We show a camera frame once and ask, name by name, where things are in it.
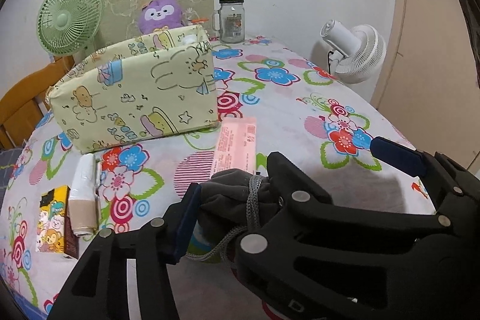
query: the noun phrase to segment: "white fan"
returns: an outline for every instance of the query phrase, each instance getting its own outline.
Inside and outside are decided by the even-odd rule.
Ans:
[[[320,35],[336,50],[332,55],[332,64],[336,63],[334,73],[344,83],[367,80],[385,59],[385,40],[370,25],[357,25],[348,30],[331,19],[323,26]]]

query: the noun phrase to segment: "door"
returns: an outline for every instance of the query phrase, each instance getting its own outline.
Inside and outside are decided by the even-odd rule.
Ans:
[[[480,89],[459,0],[406,0],[378,105],[412,144],[468,168],[480,151]]]

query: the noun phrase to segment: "wooden chair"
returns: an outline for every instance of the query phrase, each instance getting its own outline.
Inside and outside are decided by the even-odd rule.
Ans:
[[[0,147],[5,150],[28,140],[43,113],[38,102],[45,102],[45,93],[74,65],[72,56],[56,57],[54,63],[33,72],[13,86],[0,100]]]

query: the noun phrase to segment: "pink wet wipes pack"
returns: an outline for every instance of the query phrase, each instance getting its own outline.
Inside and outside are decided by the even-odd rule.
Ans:
[[[229,168],[239,168],[255,174],[256,131],[257,121],[254,117],[224,117],[210,176]]]

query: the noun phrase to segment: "table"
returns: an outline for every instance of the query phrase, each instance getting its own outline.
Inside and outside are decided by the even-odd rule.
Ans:
[[[257,118],[256,163],[262,174],[266,174],[267,155],[279,151],[330,192],[336,205],[434,212],[418,178],[372,157],[369,146],[375,136],[413,147],[348,87],[263,36],[230,46],[213,41],[212,47],[219,120]],[[100,226],[117,233],[138,229],[178,202],[190,182],[209,179],[217,131],[98,152],[103,170]],[[41,194],[71,185],[79,157],[48,112],[23,149],[8,184],[0,213],[0,273],[30,319],[46,318],[76,263],[59,254],[35,252],[35,241]],[[80,240],[81,253],[88,244]],[[199,227],[190,248],[196,252],[210,248]],[[140,319],[133,261],[127,270],[130,317]],[[244,288],[225,264],[182,259],[169,272],[181,319],[282,319]]]

